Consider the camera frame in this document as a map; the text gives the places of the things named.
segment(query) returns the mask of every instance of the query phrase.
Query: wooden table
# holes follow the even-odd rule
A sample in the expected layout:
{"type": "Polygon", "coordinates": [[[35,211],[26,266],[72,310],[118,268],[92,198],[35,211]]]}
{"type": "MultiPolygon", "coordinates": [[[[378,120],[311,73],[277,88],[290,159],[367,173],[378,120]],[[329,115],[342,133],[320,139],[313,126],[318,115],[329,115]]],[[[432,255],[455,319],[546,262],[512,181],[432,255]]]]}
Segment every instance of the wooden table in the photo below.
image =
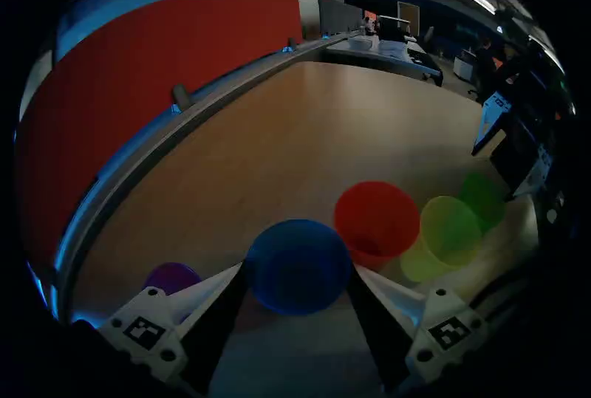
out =
{"type": "MultiPolygon", "coordinates": [[[[165,261],[189,264],[202,278],[212,276],[240,261],[260,232],[283,219],[332,224],[338,197],[359,181],[392,182],[419,208],[433,196],[458,193],[469,171],[493,174],[487,159],[490,149],[481,157],[470,155],[480,112],[481,107],[467,98],[411,78],[340,64],[295,64],[200,126],[133,189],[88,254],[75,289],[75,311],[103,320],[139,292],[152,268],[165,261]]],[[[511,203],[508,220],[487,237],[477,261],[438,282],[470,298],[531,248],[532,221],[535,235],[529,201],[511,203]]],[[[397,260],[383,274],[411,286],[397,260]]],[[[427,290],[431,285],[417,288],[427,290]]],[[[293,329],[296,318],[277,324],[271,312],[259,310],[254,315],[264,317],[254,319],[259,330],[269,329],[284,339],[294,335],[288,329],[293,329]]],[[[294,332],[314,341],[322,326],[334,332],[328,340],[341,336],[347,349],[337,343],[322,348],[327,365],[333,365],[334,353],[368,357],[346,299],[297,322],[311,323],[315,336],[304,327],[294,332]],[[327,319],[321,324],[318,316],[327,319]]],[[[269,341],[270,334],[236,334],[228,342],[234,349],[225,353],[219,369],[237,372],[246,358],[254,363],[245,347],[276,344],[269,341]]],[[[265,358],[261,371],[274,363],[300,363],[301,374],[309,375],[314,369],[302,366],[315,366],[306,360],[314,345],[305,338],[299,344],[284,339],[277,344],[289,346],[289,360],[265,358]]],[[[344,364],[344,370],[332,374],[359,369],[355,363],[344,364]]],[[[366,371],[358,375],[368,375],[365,378],[371,377],[375,385],[375,368],[363,365],[366,371]]],[[[251,381],[245,372],[242,377],[251,381]]],[[[323,384],[332,381],[331,372],[318,375],[323,384]]],[[[229,387],[223,381],[212,385],[213,390],[229,387]]],[[[375,390],[379,394],[379,384],[375,390]]]]}

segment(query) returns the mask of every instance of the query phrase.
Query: person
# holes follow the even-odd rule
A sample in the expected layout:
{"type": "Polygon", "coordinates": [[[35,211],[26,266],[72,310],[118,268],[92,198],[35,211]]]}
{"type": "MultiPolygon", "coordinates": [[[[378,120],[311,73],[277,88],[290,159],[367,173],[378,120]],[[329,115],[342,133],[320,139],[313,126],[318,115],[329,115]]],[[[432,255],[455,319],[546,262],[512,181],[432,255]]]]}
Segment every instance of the person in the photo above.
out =
{"type": "Polygon", "coordinates": [[[491,52],[491,40],[483,38],[481,46],[476,49],[474,53],[476,56],[477,79],[479,81],[479,94],[487,95],[490,93],[494,82],[494,74],[496,72],[496,64],[494,63],[493,54],[491,52]]]}
{"type": "Polygon", "coordinates": [[[365,22],[364,27],[365,27],[365,34],[366,35],[373,35],[374,31],[373,31],[373,23],[372,21],[369,19],[368,16],[366,16],[363,21],[365,22]]]}

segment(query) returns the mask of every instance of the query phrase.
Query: blue cup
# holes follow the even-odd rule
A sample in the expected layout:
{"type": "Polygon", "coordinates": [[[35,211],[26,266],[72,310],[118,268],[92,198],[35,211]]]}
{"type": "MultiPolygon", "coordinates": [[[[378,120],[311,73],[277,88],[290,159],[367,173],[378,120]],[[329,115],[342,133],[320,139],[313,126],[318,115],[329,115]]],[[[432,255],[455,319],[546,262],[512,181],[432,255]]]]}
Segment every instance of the blue cup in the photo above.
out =
{"type": "Polygon", "coordinates": [[[247,281],[256,298],[284,315],[326,309],[346,289],[351,266],[341,237],[307,219],[269,227],[245,259],[247,281]]]}

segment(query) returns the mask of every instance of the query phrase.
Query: door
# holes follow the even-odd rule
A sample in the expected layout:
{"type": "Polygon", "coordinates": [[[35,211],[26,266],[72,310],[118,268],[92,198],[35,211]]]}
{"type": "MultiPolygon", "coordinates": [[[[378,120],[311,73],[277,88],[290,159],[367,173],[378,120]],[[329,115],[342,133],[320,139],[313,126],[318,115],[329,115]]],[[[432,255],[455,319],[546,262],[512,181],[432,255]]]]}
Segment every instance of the door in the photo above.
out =
{"type": "Polygon", "coordinates": [[[410,21],[411,35],[419,36],[420,29],[420,7],[414,4],[398,2],[398,18],[410,21]]]}

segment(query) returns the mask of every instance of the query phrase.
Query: desk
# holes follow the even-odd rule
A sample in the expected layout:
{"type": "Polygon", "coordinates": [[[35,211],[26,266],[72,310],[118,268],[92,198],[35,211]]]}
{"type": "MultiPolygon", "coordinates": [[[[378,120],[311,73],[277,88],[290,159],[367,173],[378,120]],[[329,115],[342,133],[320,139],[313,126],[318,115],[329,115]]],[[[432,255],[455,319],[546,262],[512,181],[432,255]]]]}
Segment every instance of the desk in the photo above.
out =
{"type": "Polygon", "coordinates": [[[326,48],[327,52],[340,55],[351,55],[358,58],[368,58],[385,61],[400,66],[405,71],[430,74],[438,86],[443,82],[443,73],[429,55],[417,43],[412,41],[400,43],[396,41],[380,41],[377,36],[357,36],[353,39],[366,39],[372,42],[369,49],[352,47],[347,40],[338,42],[326,48]]]}
{"type": "MultiPolygon", "coordinates": [[[[244,258],[276,222],[332,224],[338,197],[356,182],[392,182],[421,208],[433,196],[458,193],[470,171],[493,176],[487,151],[496,144],[470,155],[481,111],[467,98],[396,74],[341,64],[290,66],[189,134],[133,188],[81,268],[75,316],[101,322],[164,261],[186,263],[207,278],[244,258]]],[[[536,239],[528,203],[511,202],[477,261],[437,282],[470,299],[519,259],[536,239]]],[[[414,286],[398,260],[382,273],[414,286]]],[[[228,341],[211,397],[235,396],[240,387],[251,396],[380,396],[346,298],[305,318],[251,306],[254,312],[241,313],[228,341]],[[288,380],[290,390],[280,384],[288,380]]]]}

